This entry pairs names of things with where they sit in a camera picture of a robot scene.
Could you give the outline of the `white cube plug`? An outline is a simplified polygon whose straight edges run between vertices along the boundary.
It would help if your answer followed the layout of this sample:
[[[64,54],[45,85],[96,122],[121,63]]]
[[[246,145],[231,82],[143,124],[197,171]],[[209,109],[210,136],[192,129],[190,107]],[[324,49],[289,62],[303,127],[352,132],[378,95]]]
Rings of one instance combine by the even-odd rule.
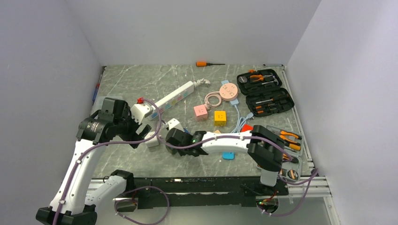
[[[148,139],[148,141],[145,142],[145,145],[146,145],[148,148],[152,148],[152,147],[155,147],[155,146],[160,145],[160,142],[159,142],[159,140],[158,140],[158,137],[155,135],[155,131],[149,132],[149,133],[145,136],[145,139]]]

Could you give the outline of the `pink plug adapter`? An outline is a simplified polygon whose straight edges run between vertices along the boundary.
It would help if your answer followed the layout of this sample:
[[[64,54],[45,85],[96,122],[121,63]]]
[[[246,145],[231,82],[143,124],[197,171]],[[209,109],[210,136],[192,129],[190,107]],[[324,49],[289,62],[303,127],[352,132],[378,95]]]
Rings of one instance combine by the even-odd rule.
[[[197,105],[193,109],[196,121],[205,121],[208,119],[208,112],[205,105]]]

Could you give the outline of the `white power strip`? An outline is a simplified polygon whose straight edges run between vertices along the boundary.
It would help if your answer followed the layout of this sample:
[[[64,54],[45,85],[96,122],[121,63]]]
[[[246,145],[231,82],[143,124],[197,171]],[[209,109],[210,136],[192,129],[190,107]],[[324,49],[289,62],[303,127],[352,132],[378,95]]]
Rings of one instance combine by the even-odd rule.
[[[181,87],[177,88],[176,90],[172,91],[164,98],[157,101],[155,104],[159,108],[160,113],[163,113],[165,110],[173,107],[178,102],[182,101],[183,99],[187,98],[190,94],[194,92],[194,89],[198,86],[205,85],[209,87],[211,82],[208,79],[202,78],[196,81],[188,81]]]

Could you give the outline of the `yellow plug adapter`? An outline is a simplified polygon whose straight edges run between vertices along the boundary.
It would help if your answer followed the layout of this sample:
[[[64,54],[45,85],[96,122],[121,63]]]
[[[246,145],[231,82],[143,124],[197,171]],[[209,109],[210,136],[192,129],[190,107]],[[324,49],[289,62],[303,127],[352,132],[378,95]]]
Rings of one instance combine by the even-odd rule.
[[[214,112],[214,126],[223,127],[227,123],[227,116],[225,111]]]

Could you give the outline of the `small blue plug adapter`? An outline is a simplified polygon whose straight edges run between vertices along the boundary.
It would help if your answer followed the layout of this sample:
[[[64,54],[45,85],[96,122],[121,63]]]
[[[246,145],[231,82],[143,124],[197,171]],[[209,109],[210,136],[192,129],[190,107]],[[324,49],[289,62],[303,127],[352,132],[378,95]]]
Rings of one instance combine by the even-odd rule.
[[[222,158],[225,160],[233,160],[235,158],[235,153],[233,152],[223,152]]]

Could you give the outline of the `blue power strip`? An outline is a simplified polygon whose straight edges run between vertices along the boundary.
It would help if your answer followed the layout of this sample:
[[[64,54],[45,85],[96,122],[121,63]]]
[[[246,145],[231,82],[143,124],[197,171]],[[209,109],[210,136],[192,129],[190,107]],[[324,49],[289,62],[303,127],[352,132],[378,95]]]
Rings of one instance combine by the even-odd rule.
[[[228,80],[221,81],[221,84],[219,94],[222,100],[229,102],[232,106],[238,105],[238,87]]]

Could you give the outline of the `red cube adapter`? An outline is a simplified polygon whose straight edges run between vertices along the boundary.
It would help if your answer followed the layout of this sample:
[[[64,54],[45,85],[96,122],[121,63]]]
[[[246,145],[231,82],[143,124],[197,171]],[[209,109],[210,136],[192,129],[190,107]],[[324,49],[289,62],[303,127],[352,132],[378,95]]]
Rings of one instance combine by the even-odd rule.
[[[253,127],[248,124],[243,125],[243,127],[241,128],[241,132],[252,131],[252,130]]]

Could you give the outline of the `pink round plug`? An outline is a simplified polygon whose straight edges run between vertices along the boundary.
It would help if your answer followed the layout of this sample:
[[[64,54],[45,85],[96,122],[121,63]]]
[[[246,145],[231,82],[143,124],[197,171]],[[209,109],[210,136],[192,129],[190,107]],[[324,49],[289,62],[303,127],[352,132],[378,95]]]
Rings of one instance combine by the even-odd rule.
[[[233,83],[225,83],[220,87],[219,95],[224,101],[233,101],[238,96],[238,87]]]

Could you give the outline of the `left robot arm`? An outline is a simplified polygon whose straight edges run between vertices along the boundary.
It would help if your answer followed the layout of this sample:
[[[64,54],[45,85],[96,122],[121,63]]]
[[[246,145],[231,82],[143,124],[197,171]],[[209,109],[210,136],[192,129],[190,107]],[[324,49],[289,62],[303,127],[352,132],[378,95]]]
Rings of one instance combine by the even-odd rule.
[[[143,119],[158,114],[159,108],[148,99],[139,98],[133,106],[122,100],[104,98],[101,108],[78,127],[77,141],[69,168],[61,186],[49,206],[38,209],[36,220],[44,225],[94,225],[101,204],[121,194],[128,197],[134,193],[134,175],[116,170],[108,180],[92,194],[88,187],[95,168],[108,145],[114,144],[114,137],[120,137],[121,144],[137,148],[149,139],[151,130],[143,125]]]

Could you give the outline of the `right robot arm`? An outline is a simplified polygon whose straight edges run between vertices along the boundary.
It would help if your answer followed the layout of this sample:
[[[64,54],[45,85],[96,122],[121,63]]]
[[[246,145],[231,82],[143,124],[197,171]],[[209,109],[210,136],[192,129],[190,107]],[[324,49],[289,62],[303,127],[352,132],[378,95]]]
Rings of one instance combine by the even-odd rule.
[[[292,160],[284,149],[284,140],[261,125],[244,132],[224,134],[207,131],[189,134],[173,128],[163,141],[181,156],[198,157],[221,152],[249,155],[260,166],[259,190],[265,195],[276,190],[278,174],[283,162],[286,162],[283,155]]]

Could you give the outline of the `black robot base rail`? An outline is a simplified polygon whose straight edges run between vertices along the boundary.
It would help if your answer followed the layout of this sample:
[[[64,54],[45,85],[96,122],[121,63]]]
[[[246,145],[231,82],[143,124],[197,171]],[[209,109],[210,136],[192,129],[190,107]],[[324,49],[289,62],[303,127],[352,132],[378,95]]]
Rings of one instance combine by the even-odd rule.
[[[120,199],[134,198],[139,209],[183,206],[240,205],[255,207],[257,202],[289,194],[287,185],[277,181],[273,187],[260,183],[259,176],[135,178],[129,193]]]

